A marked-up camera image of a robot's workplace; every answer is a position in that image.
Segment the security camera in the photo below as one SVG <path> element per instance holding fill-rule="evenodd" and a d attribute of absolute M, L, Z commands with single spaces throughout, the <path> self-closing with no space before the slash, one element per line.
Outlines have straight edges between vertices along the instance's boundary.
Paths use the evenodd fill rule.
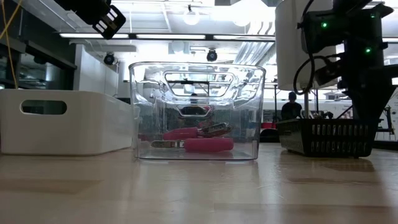
<path fill-rule="evenodd" d="M 210 49 L 207 53 L 207 61 L 208 62 L 215 62 L 217 60 L 217 53 L 215 49 Z"/>
<path fill-rule="evenodd" d="M 104 58 L 104 63 L 106 65 L 114 65 L 117 62 L 118 62 L 118 60 L 114 57 L 114 53 L 113 52 L 106 53 L 106 56 Z"/>

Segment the ceiling light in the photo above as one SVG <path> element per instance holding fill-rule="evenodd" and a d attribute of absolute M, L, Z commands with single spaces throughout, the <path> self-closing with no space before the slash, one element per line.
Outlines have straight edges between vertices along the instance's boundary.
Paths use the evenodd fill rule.
<path fill-rule="evenodd" d="M 396 59 L 396 58 L 398 58 L 398 55 L 388 55 L 388 56 L 385 57 L 386 60 Z"/>
<path fill-rule="evenodd" d="M 61 37 L 63 38 L 71 38 L 71 39 L 103 39 L 101 34 L 81 34 L 81 33 L 61 33 Z M 129 34 L 115 34 L 112 39 L 128 39 Z"/>
<path fill-rule="evenodd" d="M 197 35 L 197 34 L 137 34 L 137 39 L 204 40 L 205 35 Z"/>
<path fill-rule="evenodd" d="M 248 19 L 247 17 L 245 17 L 245 19 L 242 19 L 241 16 L 238 16 L 238 18 L 236 18 L 233 22 L 237 26 L 245 27 L 249 25 L 250 19 Z"/>
<path fill-rule="evenodd" d="M 122 3 L 126 3 L 126 4 L 131 4 L 131 3 L 152 3 L 152 2 L 164 2 L 164 0 L 150 0 L 150 1 L 145 1 L 145 0 L 135 0 L 135 1 L 129 1 L 129 0 L 113 0 L 112 4 L 122 4 Z"/>
<path fill-rule="evenodd" d="M 383 41 L 398 44 L 398 37 L 383 37 Z"/>
<path fill-rule="evenodd" d="M 184 12 L 183 19 L 186 24 L 194 26 L 194 25 L 198 24 L 198 22 L 200 20 L 200 15 L 197 10 L 194 10 L 194 11 L 187 10 Z"/>
<path fill-rule="evenodd" d="M 208 50 L 208 48 L 207 47 L 199 47 L 199 46 L 190 46 L 189 50 L 206 52 Z"/>
<path fill-rule="evenodd" d="M 249 40 L 275 42 L 274 35 L 214 35 L 215 40 Z"/>

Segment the fluorescent light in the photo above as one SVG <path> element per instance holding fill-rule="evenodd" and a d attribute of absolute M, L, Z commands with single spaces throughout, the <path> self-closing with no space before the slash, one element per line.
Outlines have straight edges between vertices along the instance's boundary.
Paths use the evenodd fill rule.
<path fill-rule="evenodd" d="M 199 46 L 190 46 L 189 50 L 196 50 L 196 51 L 207 51 L 207 47 L 199 47 Z"/>
<path fill-rule="evenodd" d="M 383 37 L 383 41 L 398 44 L 398 37 Z"/>
<path fill-rule="evenodd" d="M 274 42 L 273 35 L 214 35 L 215 40 L 251 40 L 251 41 L 269 41 Z"/>
<path fill-rule="evenodd" d="M 195 2 L 195 1 L 166 1 L 166 0 L 150 0 L 150 1 L 143 1 L 143 0 L 113 0 L 112 4 L 190 4 L 192 6 L 201 6 L 202 2 Z"/>
<path fill-rule="evenodd" d="M 197 34 L 137 34 L 137 39 L 181 39 L 181 40 L 204 40 L 205 35 Z"/>
<path fill-rule="evenodd" d="M 398 55 L 388 55 L 385 59 L 395 59 L 398 58 Z"/>
<path fill-rule="evenodd" d="M 61 33 L 61 37 L 63 38 L 71 38 L 71 39 L 103 39 L 104 37 L 101 34 L 81 34 L 81 33 Z M 128 39 L 129 34 L 115 34 L 112 39 Z"/>

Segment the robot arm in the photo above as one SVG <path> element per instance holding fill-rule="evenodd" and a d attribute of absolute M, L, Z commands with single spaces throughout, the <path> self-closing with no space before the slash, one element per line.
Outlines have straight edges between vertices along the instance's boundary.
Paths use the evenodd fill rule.
<path fill-rule="evenodd" d="M 73 11 L 85 23 L 92 25 L 94 30 L 105 39 L 113 35 L 124 25 L 126 18 L 111 0 L 54 0 L 64 10 Z"/>
<path fill-rule="evenodd" d="M 332 10 L 305 13 L 298 28 L 302 30 L 302 48 L 308 54 L 344 43 L 340 60 L 326 63 L 312 77 L 321 84 L 341 77 L 338 88 L 345 89 L 352 99 L 354 119 L 377 124 L 396 89 L 391 78 L 397 76 L 398 66 L 384 66 L 383 55 L 388 44 L 382 39 L 381 19 L 394 10 L 383 4 L 363 9 L 370 2 L 334 0 Z"/>

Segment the bin handle cutout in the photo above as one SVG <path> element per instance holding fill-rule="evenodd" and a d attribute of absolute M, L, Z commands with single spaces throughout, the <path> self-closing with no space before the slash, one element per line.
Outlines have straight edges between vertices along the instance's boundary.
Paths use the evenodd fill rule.
<path fill-rule="evenodd" d="M 210 106 L 200 106 L 200 105 L 187 105 L 187 106 L 177 106 L 180 115 L 187 118 L 206 118 L 210 112 Z"/>
<path fill-rule="evenodd" d="M 21 103 L 24 114 L 63 115 L 67 109 L 67 104 L 58 100 L 25 100 Z"/>

